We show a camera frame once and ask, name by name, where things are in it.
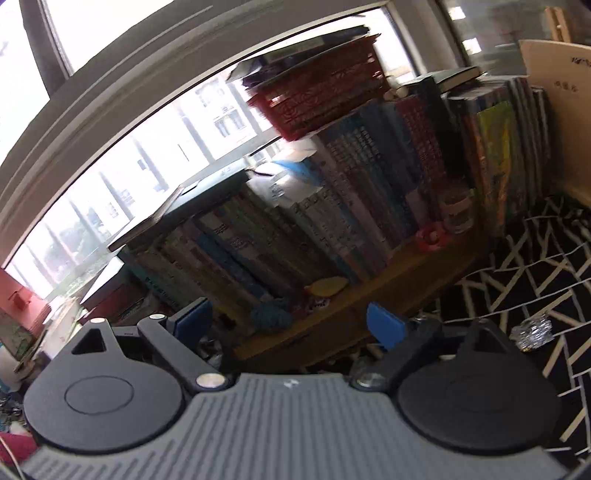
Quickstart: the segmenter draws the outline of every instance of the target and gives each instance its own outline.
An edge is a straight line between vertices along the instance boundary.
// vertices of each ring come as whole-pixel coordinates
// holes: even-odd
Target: wooden shelf
[[[336,296],[323,310],[281,332],[259,333],[236,348],[248,371],[277,372],[311,365],[369,335],[365,310],[371,301],[410,314],[457,280],[485,252],[474,231],[452,238],[443,249],[425,254],[414,243],[402,247],[392,263],[371,281]]]

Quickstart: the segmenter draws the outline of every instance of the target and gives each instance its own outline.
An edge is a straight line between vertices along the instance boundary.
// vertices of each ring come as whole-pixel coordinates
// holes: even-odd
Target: stack of books
[[[544,194],[550,159],[545,94],[524,76],[482,76],[447,97],[462,132],[487,231],[504,234],[506,222]]]
[[[303,180],[297,188],[276,177],[266,196],[254,173],[172,227],[143,234],[149,241],[128,244],[120,258],[174,310],[207,297],[242,339],[262,303],[284,298],[301,312],[317,280],[379,275],[396,249],[441,219],[438,192],[450,177],[475,186],[488,231],[500,235],[543,194],[545,97],[523,77],[468,73],[469,83],[445,94],[449,109],[430,77],[403,98],[374,99],[274,157]]]
[[[120,258],[171,306],[206,296],[248,336],[250,312],[261,302],[297,304],[305,286],[336,275],[366,282],[440,217],[435,191],[446,172],[417,96],[368,102],[274,161],[314,187],[277,206],[247,182]]]

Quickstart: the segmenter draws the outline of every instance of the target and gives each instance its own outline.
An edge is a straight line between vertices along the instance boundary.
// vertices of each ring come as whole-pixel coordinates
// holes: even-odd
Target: black circular cap
[[[66,390],[66,403],[72,410],[101,415],[124,408],[134,397],[127,380],[101,375],[78,380]]]
[[[172,425],[183,406],[174,377],[123,355],[93,356],[62,358],[27,391],[25,415],[42,442],[102,455],[139,446]]]
[[[526,359],[514,361],[478,353],[428,365],[402,382],[400,410],[425,437],[461,452],[502,455],[540,445],[556,422],[558,398]]]

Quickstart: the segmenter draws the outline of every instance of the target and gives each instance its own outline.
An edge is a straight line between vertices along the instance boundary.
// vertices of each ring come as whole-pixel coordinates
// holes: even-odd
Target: black and white patterned rug
[[[486,317],[509,334],[542,313],[552,322],[554,340],[526,355],[561,399],[546,447],[572,467],[591,452],[591,211],[567,197],[544,199],[511,222],[488,259],[417,314],[455,325]],[[346,373],[358,357],[356,352],[308,371]]]

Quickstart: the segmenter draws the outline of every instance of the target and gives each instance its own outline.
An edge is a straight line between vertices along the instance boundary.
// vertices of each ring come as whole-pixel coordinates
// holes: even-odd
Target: crumpled foil
[[[511,329],[509,338],[522,352],[535,350],[553,340],[552,323],[546,314],[524,320]]]

